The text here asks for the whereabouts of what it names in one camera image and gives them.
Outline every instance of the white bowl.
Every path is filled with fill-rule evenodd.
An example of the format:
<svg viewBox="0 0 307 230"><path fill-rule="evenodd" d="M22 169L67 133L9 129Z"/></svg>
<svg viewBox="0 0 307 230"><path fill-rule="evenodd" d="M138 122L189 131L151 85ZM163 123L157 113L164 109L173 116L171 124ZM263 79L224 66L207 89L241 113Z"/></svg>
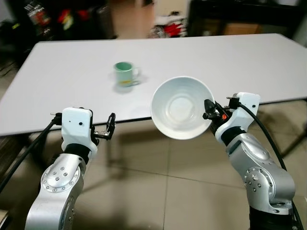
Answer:
<svg viewBox="0 0 307 230"><path fill-rule="evenodd" d="M150 108L153 122L170 138L194 138L211 124L202 118L205 99L214 102L211 91L200 80L187 76L169 79L154 92Z"/></svg>

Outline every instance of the cardboard box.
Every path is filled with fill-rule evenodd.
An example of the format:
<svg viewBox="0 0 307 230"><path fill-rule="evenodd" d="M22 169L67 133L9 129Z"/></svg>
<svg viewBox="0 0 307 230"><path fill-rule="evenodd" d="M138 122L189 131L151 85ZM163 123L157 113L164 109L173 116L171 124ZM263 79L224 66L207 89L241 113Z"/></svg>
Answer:
<svg viewBox="0 0 307 230"><path fill-rule="evenodd" d="M225 28L224 35L250 35L261 34L261 26L259 24L249 23L229 23Z"/></svg>

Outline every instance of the mug handle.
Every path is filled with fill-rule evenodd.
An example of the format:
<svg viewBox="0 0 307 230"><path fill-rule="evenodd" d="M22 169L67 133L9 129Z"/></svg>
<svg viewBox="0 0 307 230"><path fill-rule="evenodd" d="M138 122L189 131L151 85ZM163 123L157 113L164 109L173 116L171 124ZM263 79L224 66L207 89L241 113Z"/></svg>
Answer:
<svg viewBox="0 0 307 230"><path fill-rule="evenodd" d="M133 74L133 81L132 81L132 85L138 85L141 83L139 77L140 77L140 74L141 74L141 71L139 68L136 68L134 67L132 69L132 74Z"/></svg>

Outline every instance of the white table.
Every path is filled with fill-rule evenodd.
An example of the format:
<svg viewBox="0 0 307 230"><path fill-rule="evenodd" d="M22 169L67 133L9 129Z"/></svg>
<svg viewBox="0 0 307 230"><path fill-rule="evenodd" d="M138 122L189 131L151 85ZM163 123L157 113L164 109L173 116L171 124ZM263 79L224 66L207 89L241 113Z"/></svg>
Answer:
<svg viewBox="0 0 307 230"><path fill-rule="evenodd" d="M144 82L118 93L113 65L130 61ZM0 136L43 130L50 112L70 106L111 112L117 121L150 117L155 89L174 76L203 81L227 105L236 92L262 103L307 97L307 50L278 34L144 40L63 41L36 44L0 101Z"/></svg>

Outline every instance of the bowl rim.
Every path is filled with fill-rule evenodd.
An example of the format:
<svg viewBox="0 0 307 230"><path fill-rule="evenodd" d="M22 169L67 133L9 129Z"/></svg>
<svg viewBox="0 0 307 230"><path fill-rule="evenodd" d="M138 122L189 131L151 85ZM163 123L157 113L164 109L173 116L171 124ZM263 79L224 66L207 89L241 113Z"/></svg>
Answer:
<svg viewBox="0 0 307 230"><path fill-rule="evenodd" d="M197 79L197 78L194 78L194 77L190 77L190 76L177 76L177 77L172 77L172 78L170 78L170 79L165 80L164 82L162 82L162 83L157 87L157 89L154 91L154 94L153 94L153 96L152 96L152 100L151 100L151 103L150 103L150 115L151 115L152 121L153 121L153 123L154 123L155 126L156 126L156 124L155 124L154 119L153 119L153 101L154 101L154 96L155 96L155 94L157 93L157 91L161 88L162 85L164 85L164 84L166 84L167 82L172 81L172 80L174 80L174 79L178 79L178 78L193 79L193 80L196 80L196 81L198 81L199 83L201 83L201 84L209 91L210 95L212 96L213 102L215 103L214 96L213 96L213 94L212 94L210 88L209 88L205 83L203 83L201 80L199 80L199 79ZM202 132L202 133L200 133L200 134L197 134L197 135L192 136L192 137L189 137L189 138L174 138L174 137L169 136L169 135L166 134L165 132L162 132L157 126L156 126L156 128L157 128L161 133L163 133L164 135L168 136L169 138L177 139L177 140L188 140L188 139L193 139L193 138L195 138L195 137L197 137L197 136L199 136L200 134L203 133L203 132Z"/></svg>

